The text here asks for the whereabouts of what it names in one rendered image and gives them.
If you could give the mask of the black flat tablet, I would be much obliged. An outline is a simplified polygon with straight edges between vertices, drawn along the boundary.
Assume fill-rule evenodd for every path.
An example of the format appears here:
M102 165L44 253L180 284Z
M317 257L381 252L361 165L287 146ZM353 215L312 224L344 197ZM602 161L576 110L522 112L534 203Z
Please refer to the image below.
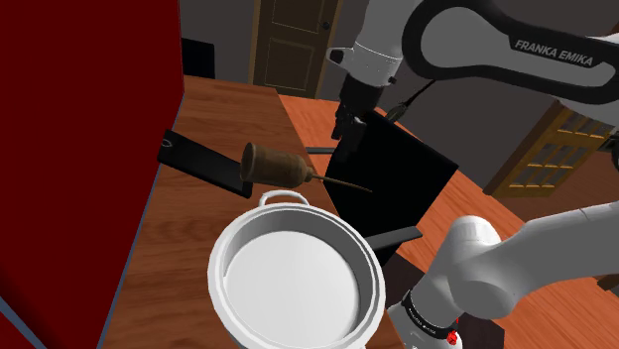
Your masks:
M240 164L172 130L164 134L159 163L245 198L253 184L240 177Z

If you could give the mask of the black chair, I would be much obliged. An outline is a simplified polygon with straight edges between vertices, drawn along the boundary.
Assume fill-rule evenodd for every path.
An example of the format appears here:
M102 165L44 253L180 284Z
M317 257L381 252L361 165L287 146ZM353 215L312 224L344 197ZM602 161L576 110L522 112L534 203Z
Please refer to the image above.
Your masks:
M385 265L431 207L458 164L376 112L358 147L342 136L329 161L325 189L341 219L366 239L400 230L393 242L374 250Z

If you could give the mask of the brown bottle with thin spout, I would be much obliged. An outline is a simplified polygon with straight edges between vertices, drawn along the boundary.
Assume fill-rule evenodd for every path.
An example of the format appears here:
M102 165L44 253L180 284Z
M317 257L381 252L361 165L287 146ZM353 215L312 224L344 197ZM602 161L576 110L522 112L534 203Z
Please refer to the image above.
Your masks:
M243 181L283 188L296 188L313 179L320 179L370 192L370 189L354 183L318 175L300 155L254 143L247 143L243 150L240 178Z

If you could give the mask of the brown panelled door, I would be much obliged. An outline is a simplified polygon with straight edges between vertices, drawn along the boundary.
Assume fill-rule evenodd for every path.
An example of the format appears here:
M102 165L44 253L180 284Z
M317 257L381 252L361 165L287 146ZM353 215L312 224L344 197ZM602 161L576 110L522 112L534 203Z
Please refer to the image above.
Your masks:
M248 81L316 98L342 0L254 0Z

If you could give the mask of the large red box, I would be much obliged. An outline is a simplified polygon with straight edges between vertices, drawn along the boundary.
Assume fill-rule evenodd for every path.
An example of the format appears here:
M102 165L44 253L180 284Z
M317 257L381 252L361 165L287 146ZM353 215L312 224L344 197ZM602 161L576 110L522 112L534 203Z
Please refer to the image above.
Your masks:
M0 298L96 349L184 93L180 0L0 0Z

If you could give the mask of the wooden door with glass panes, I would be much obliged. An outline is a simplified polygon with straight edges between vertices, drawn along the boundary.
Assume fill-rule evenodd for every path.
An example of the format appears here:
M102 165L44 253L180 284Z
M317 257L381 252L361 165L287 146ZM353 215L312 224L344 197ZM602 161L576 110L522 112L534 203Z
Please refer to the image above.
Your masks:
M483 192L495 198L551 195L608 139L613 127L555 102Z

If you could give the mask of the black box-shaped furniture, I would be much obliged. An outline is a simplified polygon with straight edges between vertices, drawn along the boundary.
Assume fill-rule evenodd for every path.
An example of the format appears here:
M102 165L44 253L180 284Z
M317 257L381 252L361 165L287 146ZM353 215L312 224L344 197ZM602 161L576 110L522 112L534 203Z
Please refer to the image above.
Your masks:
M182 38L185 75L215 79L214 44Z

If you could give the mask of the white round pot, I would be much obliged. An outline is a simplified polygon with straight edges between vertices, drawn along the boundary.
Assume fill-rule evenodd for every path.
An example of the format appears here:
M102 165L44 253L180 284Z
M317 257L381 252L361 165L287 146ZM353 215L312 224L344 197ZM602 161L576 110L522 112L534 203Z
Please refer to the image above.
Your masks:
M221 232L207 280L240 349L366 349L385 309L368 242L291 190L265 192Z

